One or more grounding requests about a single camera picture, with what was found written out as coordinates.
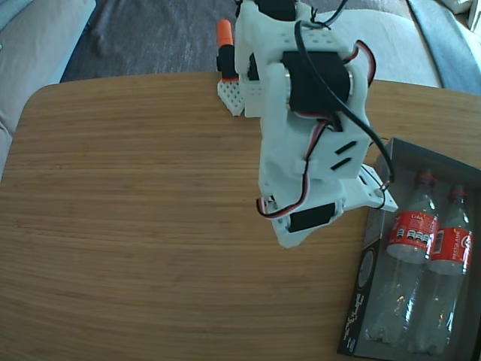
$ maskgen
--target wood grain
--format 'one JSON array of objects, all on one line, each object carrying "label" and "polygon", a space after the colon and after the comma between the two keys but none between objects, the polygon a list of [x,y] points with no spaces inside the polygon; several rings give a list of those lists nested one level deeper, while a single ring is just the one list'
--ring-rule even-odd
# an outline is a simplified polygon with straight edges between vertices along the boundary
[{"label": "wood grain", "polygon": [[[278,246],[254,208],[259,122],[231,117],[216,82],[32,97],[0,186],[2,361],[347,359],[367,212]],[[368,115],[383,137],[481,167],[480,98],[376,82]]]}]

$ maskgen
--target orange cylinder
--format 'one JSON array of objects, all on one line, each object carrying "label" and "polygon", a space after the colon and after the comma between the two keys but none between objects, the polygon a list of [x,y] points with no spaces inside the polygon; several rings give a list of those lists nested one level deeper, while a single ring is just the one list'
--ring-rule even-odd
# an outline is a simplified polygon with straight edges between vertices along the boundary
[{"label": "orange cylinder", "polygon": [[234,45],[231,22],[228,20],[224,19],[217,22],[217,45],[219,49],[224,45]]}]

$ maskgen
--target bottle cap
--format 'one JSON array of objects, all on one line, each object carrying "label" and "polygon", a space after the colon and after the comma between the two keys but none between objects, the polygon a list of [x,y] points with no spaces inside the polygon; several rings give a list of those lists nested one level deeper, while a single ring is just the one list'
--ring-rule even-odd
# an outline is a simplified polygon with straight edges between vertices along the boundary
[{"label": "bottle cap", "polygon": [[464,186],[457,184],[453,188],[451,188],[451,192],[449,192],[449,199],[463,199],[466,197],[467,193],[464,190]]},{"label": "bottle cap", "polygon": [[422,171],[418,172],[416,176],[416,183],[434,186],[436,184],[436,178],[434,177],[431,169],[423,169]]}]

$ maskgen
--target bottle neck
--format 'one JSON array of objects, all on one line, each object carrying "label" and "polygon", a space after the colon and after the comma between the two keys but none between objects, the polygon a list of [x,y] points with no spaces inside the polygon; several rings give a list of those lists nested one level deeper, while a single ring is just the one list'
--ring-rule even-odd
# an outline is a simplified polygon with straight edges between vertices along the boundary
[{"label": "bottle neck", "polygon": [[409,211],[423,212],[432,217],[437,216],[432,199],[432,185],[424,183],[416,185],[410,200]]},{"label": "bottle neck", "polygon": [[464,197],[454,197],[450,199],[444,227],[456,227],[469,230],[469,218],[466,213]]}]

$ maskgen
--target plastic bottle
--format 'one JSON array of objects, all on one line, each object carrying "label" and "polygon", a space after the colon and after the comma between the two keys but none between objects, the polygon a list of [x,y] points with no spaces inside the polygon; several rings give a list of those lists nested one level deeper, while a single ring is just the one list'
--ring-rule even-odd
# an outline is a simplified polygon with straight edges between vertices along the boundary
[{"label": "plastic bottle", "polygon": [[396,215],[381,265],[386,280],[366,329],[368,340],[393,347],[404,341],[422,267],[438,229],[434,184],[430,170],[418,173],[409,203]]},{"label": "plastic bottle", "polygon": [[410,340],[410,350],[417,353],[441,355],[451,338],[455,307],[473,244],[465,196],[463,186],[452,188],[446,219],[437,233],[422,280],[422,302],[416,306],[416,328]]}]

